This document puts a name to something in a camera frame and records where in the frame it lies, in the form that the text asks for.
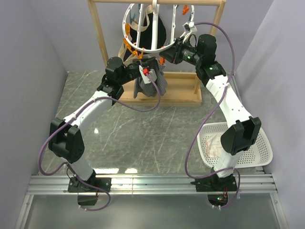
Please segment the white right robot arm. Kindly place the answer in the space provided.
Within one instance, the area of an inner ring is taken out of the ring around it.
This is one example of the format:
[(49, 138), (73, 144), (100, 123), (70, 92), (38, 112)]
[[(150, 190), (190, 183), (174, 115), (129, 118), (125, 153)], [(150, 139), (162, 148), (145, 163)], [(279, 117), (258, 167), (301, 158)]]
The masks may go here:
[(178, 38), (173, 46), (160, 52), (160, 56), (173, 64), (183, 61), (195, 66), (199, 80), (217, 101), (227, 123), (227, 130), (220, 137), (220, 156), (211, 175), (194, 177), (191, 184), (198, 192), (237, 191), (233, 172), (241, 155), (258, 137), (261, 120), (244, 108), (233, 91), (224, 68), (215, 60), (216, 38), (210, 34), (200, 35), (196, 46)]

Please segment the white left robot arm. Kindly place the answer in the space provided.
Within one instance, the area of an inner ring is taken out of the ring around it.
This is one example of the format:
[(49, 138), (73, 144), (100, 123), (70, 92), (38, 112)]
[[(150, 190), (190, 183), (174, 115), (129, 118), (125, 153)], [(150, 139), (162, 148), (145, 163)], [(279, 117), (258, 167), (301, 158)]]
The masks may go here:
[(109, 192), (110, 178), (97, 178), (96, 172), (88, 164), (83, 153), (85, 150), (82, 133), (102, 113), (119, 102), (123, 85), (135, 79), (142, 79), (156, 86), (154, 73), (158, 69), (155, 58), (134, 60), (125, 65), (121, 58), (108, 60), (105, 75), (93, 96), (75, 112), (64, 119), (55, 118), (50, 126), (48, 148), (71, 170), (70, 183), (74, 192)]

